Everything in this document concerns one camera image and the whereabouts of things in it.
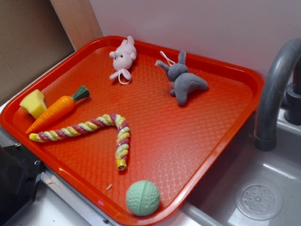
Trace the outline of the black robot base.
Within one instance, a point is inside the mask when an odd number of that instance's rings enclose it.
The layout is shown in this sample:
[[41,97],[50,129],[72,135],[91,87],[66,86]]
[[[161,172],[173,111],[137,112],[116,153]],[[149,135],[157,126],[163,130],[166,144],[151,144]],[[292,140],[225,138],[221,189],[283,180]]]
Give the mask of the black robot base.
[[2,226],[34,203],[42,168],[42,161],[23,145],[0,148]]

